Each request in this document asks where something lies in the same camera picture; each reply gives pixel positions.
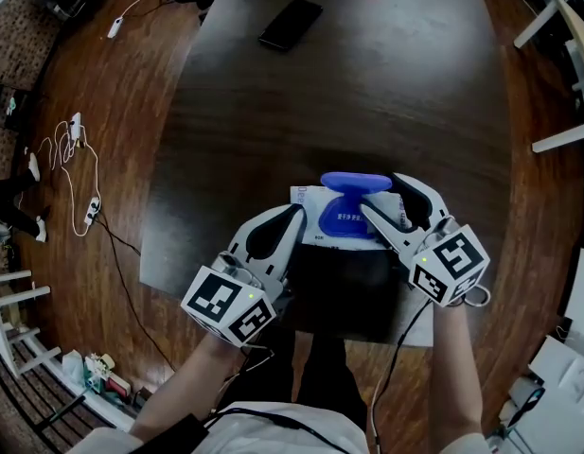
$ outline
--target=chair leg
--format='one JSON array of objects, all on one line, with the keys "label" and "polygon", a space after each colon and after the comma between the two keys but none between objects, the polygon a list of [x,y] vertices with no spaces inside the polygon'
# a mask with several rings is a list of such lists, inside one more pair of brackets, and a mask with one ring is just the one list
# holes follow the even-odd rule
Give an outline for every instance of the chair leg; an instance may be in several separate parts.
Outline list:
[{"label": "chair leg", "polygon": [[4,296],[0,298],[0,307],[11,305],[13,303],[20,303],[21,301],[26,301],[27,299],[33,299],[37,296],[47,294],[49,291],[49,286],[43,286],[42,288],[32,289],[31,291],[18,292],[16,294],[11,294],[10,296]]},{"label": "chair leg", "polygon": [[35,368],[36,366],[41,365],[42,363],[45,363],[49,359],[54,358],[60,352],[61,352],[61,349],[59,347],[52,348],[50,351],[45,352],[42,355],[39,355],[38,357],[32,359],[31,361],[28,361],[27,363],[25,363],[21,368],[18,369],[18,372],[20,374],[26,373],[29,370],[32,370],[33,368]]},{"label": "chair leg", "polygon": [[584,124],[537,141],[531,146],[531,149],[535,153],[541,153],[547,149],[562,147],[581,139],[584,139]]},{"label": "chair leg", "polygon": [[9,344],[17,343],[18,341],[26,340],[27,338],[34,337],[39,333],[39,328],[29,329],[20,335],[16,335],[15,337],[11,337],[8,339]]},{"label": "chair leg", "polygon": [[30,277],[30,271],[11,272],[9,274],[0,274],[0,283],[4,281],[12,281],[14,279],[21,279],[23,277]]},{"label": "chair leg", "polygon": [[527,28],[519,34],[515,39],[515,47],[520,49],[525,43],[531,39],[543,25],[548,22],[552,16],[557,13],[558,7],[555,0],[551,0],[544,10],[541,11],[534,21],[527,26]]}]

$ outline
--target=white shirt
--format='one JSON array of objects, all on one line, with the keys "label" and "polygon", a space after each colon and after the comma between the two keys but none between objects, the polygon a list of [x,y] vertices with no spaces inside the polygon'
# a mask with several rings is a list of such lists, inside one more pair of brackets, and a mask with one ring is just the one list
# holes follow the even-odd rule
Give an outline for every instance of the white shirt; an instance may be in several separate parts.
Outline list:
[{"label": "white shirt", "polygon": [[[351,454],[369,454],[363,431],[331,410],[299,404],[275,402],[235,402],[227,409],[244,408],[277,413],[295,419]],[[112,428],[97,428],[69,454],[126,454],[142,445],[132,435]],[[268,419],[250,414],[224,415],[209,429],[209,434],[194,450],[196,454],[339,454],[305,430],[283,428]],[[482,434],[469,434],[448,445],[441,454],[489,454]]]}]

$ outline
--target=white sneaker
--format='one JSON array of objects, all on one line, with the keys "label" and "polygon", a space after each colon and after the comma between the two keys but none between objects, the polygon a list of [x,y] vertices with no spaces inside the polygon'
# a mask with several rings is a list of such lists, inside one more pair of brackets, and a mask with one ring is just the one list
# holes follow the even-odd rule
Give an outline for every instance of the white sneaker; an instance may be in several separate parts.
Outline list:
[{"label": "white sneaker", "polygon": [[35,156],[35,153],[31,153],[28,157],[28,169],[33,174],[33,177],[35,177],[35,182],[38,182],[41,175],[39,174],[39,166],[37,165],[37,157]]},{"label": "white sneaker", "polygon": [[38,242],[45,242],[47,239],[47,231],[45,230],[45,220],[37,216],[37,225],[39,226],[39,235],[35,237]]}]

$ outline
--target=blue object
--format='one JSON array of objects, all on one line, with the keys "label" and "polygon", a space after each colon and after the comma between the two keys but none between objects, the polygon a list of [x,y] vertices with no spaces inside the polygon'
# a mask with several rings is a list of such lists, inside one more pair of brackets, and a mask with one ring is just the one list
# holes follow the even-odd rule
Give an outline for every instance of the blue object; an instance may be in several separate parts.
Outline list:
[{"label": "blue object", "polygon": [[367,232],[367,222],[359,203],[363,195],[388,190],[393,182],[382,175],[332,171],[321,176],[321,183],[330,190],[343,193],[332,200],[319,217],[319,227],[332,237],[373,238]]}]

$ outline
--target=wooden floor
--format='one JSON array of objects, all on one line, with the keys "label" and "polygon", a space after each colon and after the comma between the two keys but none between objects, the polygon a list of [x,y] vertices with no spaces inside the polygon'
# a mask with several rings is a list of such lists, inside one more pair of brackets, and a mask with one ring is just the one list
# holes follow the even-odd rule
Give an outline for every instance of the wooden floor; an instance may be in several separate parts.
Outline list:
[{"label": "wooden floor", "polygon": [[[47,95],[34,119],[28,145],[37,150],[56,125],[82,112],[88,140],[99,158],[100,192],[112,230],[137,248],[153,156],[193,38],[199,31],[193,5],[172,4],[126,18],[114,40],[113,20],[134,0],[109,0],[95,18],[66,39],[43,85]],[[511,383],[525,371],[544,335],[557,320],[572,247],[582,225],[584,170],[579,146],[534,155],[530,144],[573,125],[574,102],[559,71],[531,44],[518,51],[512,40],[532,19],[521,0],[485,0],[499,39],[511,120],[512,184],[502,260],[475,355],[485,397],[484,429],[496,425]],[[159,0],[144,0],[142,14]],[[52,294],[38,301],[36,322],[47,345],[64,352],[109,353],[117,372],[135,386],[156,388],[171,375],[167,363],[135,322],[120,284],[109,237],[95,224],[87,237],[71,230],[70,192],[62,172],[48,172],[42,150],[43,184],[25,195],[23,208],[50,204],[47,244],[17,236],[23,266]],[[78,149],[69,167],[74,182],[76,224],[93,195],[92,155]],[[138,283],[139,258],[117,245],[121,269],[140,320],[174,366],[203,335],[167,295]],[[294,359],[301,371],[310,338],[298,334]],[[348,365],[368,402],[391,355],[382,345],[349,342]],[[425,452],[428,351],[404,349],[378,412],[387,452]]]}]

